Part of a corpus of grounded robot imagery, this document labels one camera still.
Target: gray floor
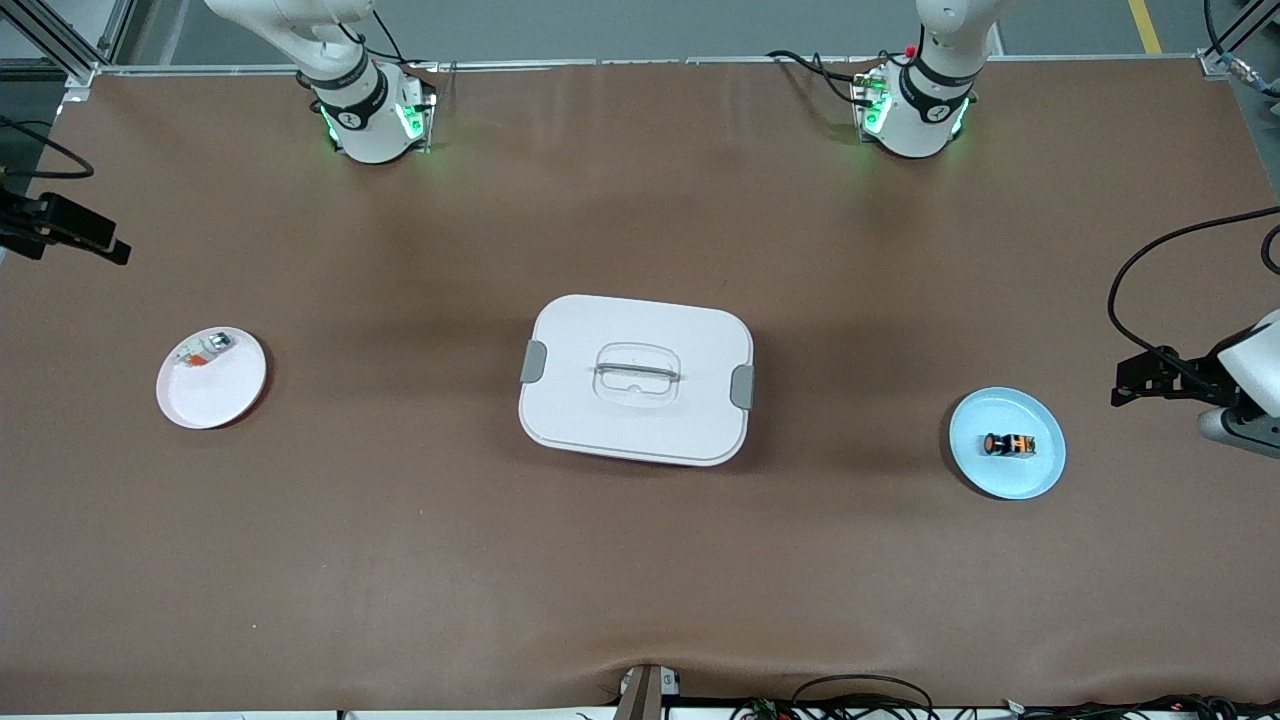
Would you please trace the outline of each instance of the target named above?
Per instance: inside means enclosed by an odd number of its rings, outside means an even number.
[[[1216,1],[1225,27],[1242,3]],[[1164,53],[1190,54],[1206,44],[1199,0],[1146,4]],[[378,6],[407,56],[440,61],[675,60],[758,56],[780,47],[873,55],[913,42],[918,28],[910,0],[379,0]],[[214,15],[202,0],[138,0],[137,8],[122,46],[123,64],[284,61],[257,36]],[[371,47],[390,49],[371,20],[357,29]],[[1027,0],[1000,29],[1011,55],[1143,54],[1128,0]],[[1267,28],[1242,55],[1268,77],[1280,77],[1280,29]],[[1280,118],[1268,111],[1266,99],[1236,90],[1272,184],[1280,187]],[[50,106],[27,100],[36,96],[41,94],[29,86],[14,86],[0,92],[0,111],[49,115]],[[12,138],[6,142],[0,151],[24,151]]]

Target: container lid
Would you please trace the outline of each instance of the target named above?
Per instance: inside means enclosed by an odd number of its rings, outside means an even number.
[[[987,455],[987,434],[1036,438],[1036,455]],[[988,387],[965,397],[951,415],[951,455],[975,486],[996,497],[1029,500],[1057,483],[1066,466],[1066,438],[1053,414],[1038,400],[1007,387]]]
[[[538,315],[520,420],[548,447],[717,465],[746,438],[751,334],[722,310],[570,295]]]

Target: gray latch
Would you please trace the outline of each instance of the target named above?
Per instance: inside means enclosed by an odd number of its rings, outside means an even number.
[[[521,383],[536,383],[547,369],[547,346],[536,340],[525,346],[525,366],[520,369]]]
[[[728,383],[728,401],[742,410],[750,410],[755,402],[755,368],[739,365]]]

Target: metal frame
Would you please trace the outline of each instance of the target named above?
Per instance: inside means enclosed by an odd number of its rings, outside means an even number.
[[[124,29],[133,20],[133,10],[138,6],[138,0],[115,0],[111,15],[102,28],[102,37],[97,38],[97,49],[106,54],[106,60],[114,63],[120,53],[120,38]]]
[[[67,24],[44,0],[0,0],[0,15],[68,76],[68,85],[87,87],[106,58]]]
[[[1196,56],[1192,53],[1165,53],[1161,55],[992,55],[991,63],[1042,63],[1055,60],[1092,61],[1092,60],[1185,60]],[[874,55],[831,55],[823,56],[827,63],[870,63],[877,60]],[[411,67],[429,73],[475,73],[475,72],[529,72],[548,70],[571,65],[635,65],[635,64],[685,64],[685,65],[721,65],[721,64],[764,64],[764,63],[790,63],[763,55],[708,55],[701,58],[667,59],[667,60],[499,60],[480,63],[413,63]],[[236,76],[293,76],[298,68],[289,64],[262,64],[262,65],[108,65],[99,68],[99,74],[124,76],[124,77],[236,77]]]
[[[1228,53],[1235,53],[1245,40],[1266,27],[1276,13],[1280,13],[1280,0],[1249,0],[1249,4],[1231,20],[1226,31],[1220,33],[1219,40],[1222,42],[1222,49]],[[1226,68],[1219,61],[1216,50],[1204,49],[1197,55],[1206,77],[1215,79],[1226,77]]]

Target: yellow floor line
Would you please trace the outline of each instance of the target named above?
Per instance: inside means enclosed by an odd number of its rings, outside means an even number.
[[[1138,26],[1138,37],[1142,37],[1142,49],[1148,55],[1160,55],[1160,38],[1156,37],[1156,26],[1151,24],[1147,0],[1129,0],[1129,12],[1133,13],[1133,24]]]

